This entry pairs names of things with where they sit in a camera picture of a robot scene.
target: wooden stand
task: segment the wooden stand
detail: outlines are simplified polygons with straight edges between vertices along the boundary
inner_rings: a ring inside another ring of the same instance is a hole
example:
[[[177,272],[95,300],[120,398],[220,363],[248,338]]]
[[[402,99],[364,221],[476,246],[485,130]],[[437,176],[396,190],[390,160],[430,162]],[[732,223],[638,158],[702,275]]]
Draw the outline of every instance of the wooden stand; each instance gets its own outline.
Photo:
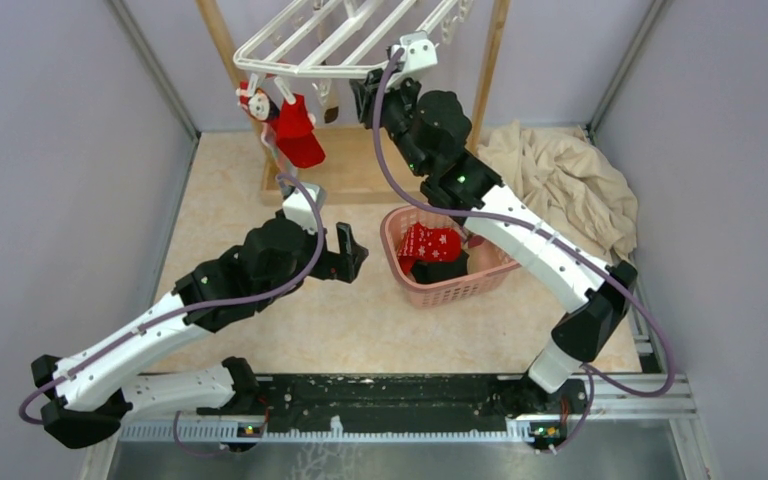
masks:
[[[233,88],[237,88],[240,80],[245,78],[246,74],[237,69],[232,61],[236,49],[222,12],[219,10],[216,0],[195,1],[216,46],[216,51],[228,72]],[[473,152],[477,139],[481,136],[481,123],[484,119],[484,110],[493,82],[493,70],[501,47],[505,19],[510,3],[510,0],[494,0],[493,4],[493,15],[488,27],[481,77],[475,93],[476,102],[472,112],[473,130],[467,144],[467,147]],[[259,135],[260,123],[255,121],[251,123],[255,133]],[[325,150],[326,159],[322,165],[299,172],[299,179],[325,188],[325,191],[328,192],[329,204],[370,204],[399,201],[399,197],[393,193],[378,168],[375,152],[372,149],[372,133],[369,130],[360,126],[323,127],[317,128],[314,132]],[[386,140],[386,137],[383,143],[387,165],[390,166],[390,171],[396,181],[412,196],[424,200],[424,197],[419,194],[420,179],[410,173],[398,150]],[[260,198],[266,204],[278,205],[281,202],[281,194],[275,183],[275,175],[278,171],[269,150],[265,147],[264,154],[268,161],[264,162]]]
[[[372,131],[357,127],[325,127],[314,130],[314,133],[328,156],[323,163],[300,171],[299,177],[325,188],[329,205],[401,202],[378,167],[372,148]],[[421,179],[413,176],[387,137],[382,140],[384,157],[393,178],[413,197],[424,200],[419,193]],[[260,183],[260,199],[267,205],[280,205],[282,201],[275,182],[277,174],[275,164],[267,162]]]

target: wooden pole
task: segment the wooden pole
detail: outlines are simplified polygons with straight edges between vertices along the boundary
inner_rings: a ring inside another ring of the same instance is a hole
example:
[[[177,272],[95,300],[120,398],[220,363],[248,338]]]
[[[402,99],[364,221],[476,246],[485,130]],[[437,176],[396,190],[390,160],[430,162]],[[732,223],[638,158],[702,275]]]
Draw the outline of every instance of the wooden pole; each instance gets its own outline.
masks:
[[[240,82],[247,78],[247,75],[246,72],[243,72],[234,65],[234,52],[237,49],[234,46],[234,40],[231,39],[231,32],[228,31],[228,25],[222,16],[222,11],[219,10],[216,0],[196,0],[196,5],[198,5],[204,25],[210,33],[210,38],[213,39],[213,44],[216,46],[219,58],[222,59],[222,64],[225,65],[225,71],[228,72],[228,78],[231,80],[231,91],[235,91],[240,87]],[[229,101],[233,101],[233,97],[230,95],[228,98]],[[246,115],[246,118],[249,119],[255,135],[260,138],[263,125],[248,115]],[[266,145],[261,143],[260,146],[263,148],[263,154],[266,155],[267,162],[272,163],[272,153],[266,148]]]
[[[502,36],[505,33],[505,21],[508,19],[508,9],[511,0],[495,0],[493,13],[490,15],[490,25],[487,28],[487,40],[484,43],[484,58],[481,61],[481,76],[475,92],[475,105],[472,107],[472,134],[467,148],[475,152],[481,138],[481,125],[484,123],[484,111],[487,109],[487,99],[490,97],[490,87],[493,85],[493,73],[496,70],[496,59],[502,46]]]

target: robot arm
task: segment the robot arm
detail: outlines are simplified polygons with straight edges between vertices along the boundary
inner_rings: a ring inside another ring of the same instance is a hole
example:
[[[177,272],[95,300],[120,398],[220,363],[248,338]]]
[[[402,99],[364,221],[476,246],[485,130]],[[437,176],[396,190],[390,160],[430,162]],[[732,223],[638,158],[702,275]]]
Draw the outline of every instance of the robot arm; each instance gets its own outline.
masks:
[[[324,190],[309,184],[305,188],[320,208]],[[69,448],[83,448],[113,435],[120,424],[142,416],[196,408],[203,413],[251,411],[258,384],[244,359],[232,357],[221,365],[194,372],[140,372],[190,342],[254,316],[277,298],[199,309],[156,324],[151,320],[189,305],[251,296],[286,284],[310,262],[316,249],[316,230],[311,206],[295,190],[276,217],[251,230],[242,245],[200,264],[137,319],[85,351],[35,360],[31,369],[37,387],[66,377],[46,392],[50,401],[41,409],[46,431]],[[368,251],[354,241],[349,225],[338,223],[337,234],[340,252],[329,252],[325,247],[310,275],[351,283]],[[100,351],[109,353],[71,373]]]
[[[403,37],[402,69],[423,63],[424,49],[415,48],[416,34]],[[453,220],[481,235],[527,268],[560,300],[567,314],[552,330],[552,339],[528,369],[527,382],[548,393],[555,392],[582,363],[596,358],[628,310],[615,288],[556,245],[574,245],[529,210],[501,177],[466,150],[470,120],[453,92],[432,90],[420,96],[421,84],[400,72],[401,83],[381,85],[382,70],[364,81],[352,81],[359,121],[372,128],[373,101],[380,88],[389,88],[381,107],[381,125],[414,175],[425,177],[420,192],[433,207],[465,212],[501,214],[548,232],[549,240],[535,231],[504,221],[452,215]],[[597,268],[633,288],[637,271],[627,262],[611,266],[580,249],[575,251]]]

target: laundry basket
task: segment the laundry basket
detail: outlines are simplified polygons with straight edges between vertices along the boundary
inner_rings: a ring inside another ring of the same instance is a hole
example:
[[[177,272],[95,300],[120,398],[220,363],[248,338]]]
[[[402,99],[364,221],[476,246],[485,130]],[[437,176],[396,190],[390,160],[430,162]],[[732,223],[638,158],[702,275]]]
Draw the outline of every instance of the laundry basket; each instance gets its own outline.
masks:
[[[519,264],[495,245],[487,243],[484,252],[488,258],[482,259],[482,270],[463,277],[453,278],[444,282],[422,285],[408,278],[399,268],[396,250],[408,228],[415,223],[421,223],[428,228],[452,227],[460,229],[451,218],[445,215],[426,212],[416,207],[402,207],[388,213],[381,222],[381,242],[384,244],[384,254],[393,276],[404,289],[408,300],[417,308],[428,308],[449,303],[459,298],[471,297],[479,293],[489,292],[501,285],[508,273]]]

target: gray wall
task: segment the gray wall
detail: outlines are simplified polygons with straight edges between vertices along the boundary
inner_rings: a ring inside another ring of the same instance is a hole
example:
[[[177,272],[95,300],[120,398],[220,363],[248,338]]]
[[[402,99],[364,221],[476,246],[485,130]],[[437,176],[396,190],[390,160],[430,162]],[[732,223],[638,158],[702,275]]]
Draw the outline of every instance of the gray wall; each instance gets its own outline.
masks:
[[[515,118],[532,125],[589,121],[650,2],[513,1],[486,123],[504,124]],[[411,31],[436,3],[421,2],[403,19],[398,31]],[[127,0],[127,4],[196,126],[205,131],[249,128],[236,106],[237,99],[195,2]],[[286,1],[219,0],[237,45],[242,45],[286,4]],[[467,113],[472,111],[492,5],[491,0],[476,0],[469,20],[460,27],[454,43],[440,50],[440,65],[424,80],[427,87],[457,92]],[[365,31],[374,26],[373,19]],[[370,63],[383,60],[382,52],[375,49],[367,60]],[[296,85],[301,93],[312,94],[306,82]],[[348,85],[339,84],[339,91],[342,105],[339,122],[357,123],[352,118],[354,107]],[[318,111],[318,104],[311,110]]]
[[[189,151],[103,2],[0,1],[0,479],[76,476],[16,415],[29,364],[146,305]]]
[[[599,140],[725,478],[768,478],[768,2],[675,2]]]

